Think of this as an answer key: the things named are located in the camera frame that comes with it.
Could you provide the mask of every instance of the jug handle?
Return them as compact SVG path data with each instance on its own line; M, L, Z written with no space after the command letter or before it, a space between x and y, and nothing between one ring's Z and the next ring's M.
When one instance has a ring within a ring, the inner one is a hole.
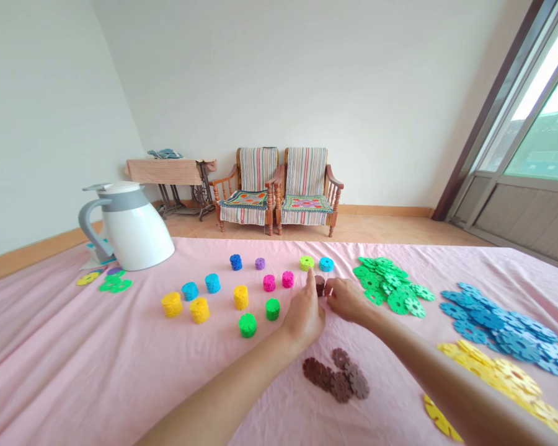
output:
M97 206L105 206L111 203L112 200L109 198L100 198L97 200L89 201L81 208L79 212L79 225L81 226L82 231L89 238L91 243L95 245L97 257L101 262L105 262L106 260L112 258L113 248L109 244L104 243L104 241L97 235L97 232L95 232L93 226L91 226L89 216L91 215L91 211Z

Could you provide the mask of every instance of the wooden armchair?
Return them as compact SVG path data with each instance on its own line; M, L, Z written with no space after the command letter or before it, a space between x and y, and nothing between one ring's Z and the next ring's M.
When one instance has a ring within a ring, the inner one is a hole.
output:
M277 229L282 224L328 225L333 236L344 184L333 176L324 147L285 149L285 197L275 182Z
M236 164L229 175L209 181L215 194L215 208L221 232L225 232L224 222L229 221L264 225L268 235L273 234L273 184L282 172L278 164L279 151L276 147L240 147L236 152ZM232 191L232 180L236 182L236 191ZM223 200L219 199L219 184L223 189Z

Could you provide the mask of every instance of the bed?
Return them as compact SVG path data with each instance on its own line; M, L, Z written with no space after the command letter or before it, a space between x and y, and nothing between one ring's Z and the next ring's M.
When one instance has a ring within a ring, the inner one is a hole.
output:
M480 288L509 310L518 310L558 333L558 269L509 248L376 245L175 238L176 252L162 264L128 272L133 285L119 294L98 291L98 278L77 286L87 261L76 247L0 280L0 445L131 445L177 403L278 327L305 273L299 258L335 260L328 278L355 279L359 256L385 256L436 295L427 317L399 317L434 345L459 335L438 307L439 293L459 281ZM232 271L238 253L244 267ZM254 260L267 267L257 271ZM292 270L293 289L280 276ZM205 276L218 273L221 292L206 293ZM262 278L274 274L271 294ZM196 325L188 305L167 319L161 299L194 281L207 298L211 318ZM247 285L258 330L240 336L233 289ZM265 302L281 302L278 321L265 319ZM367 400L338 404L307 381L305 358L331 364L342 347L364 371ZM485 350L491 357L499 357ZM558 409L558 377L521 363ZM231 441L232 445L446 445L425 414L423 391L395 356L369 332L328 312L320 340L292 363L263 394Z

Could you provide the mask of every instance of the green stacked pieces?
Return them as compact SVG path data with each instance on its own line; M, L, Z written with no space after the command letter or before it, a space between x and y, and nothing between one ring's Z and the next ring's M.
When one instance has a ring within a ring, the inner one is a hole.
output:
M256 319L251 313L243 314L239 322L240 333L245 338L251 338L256 333Z
M99 291L109 291L119 293L132 286L132 281L122 280L122 276L126 273L123 269L116 274L110 274L105 277L105 282L99 287Z
M277 320L280 311L281 304L277 299L269 299L267 301L267 319L270 321Z
M409 274L386 257L377 259L360 257L361 265L353 273L365 288L365 295L375 305L387 302L395 313L423 318L426 311L418 297L435 300L434 294L409 279Z

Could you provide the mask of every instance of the tiled floor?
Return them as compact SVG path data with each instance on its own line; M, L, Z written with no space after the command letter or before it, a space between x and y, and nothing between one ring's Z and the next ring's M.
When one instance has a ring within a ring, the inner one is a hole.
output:
M214 214L205 216L202 222L193 216L172 215L166 224L175 237L493 246L453 225L424 217L339 215L332 238L328 237L328 226L283 225L283 235L277 235L273 227L274 234L269 237L262 226L225 223L225 232L221 232Z

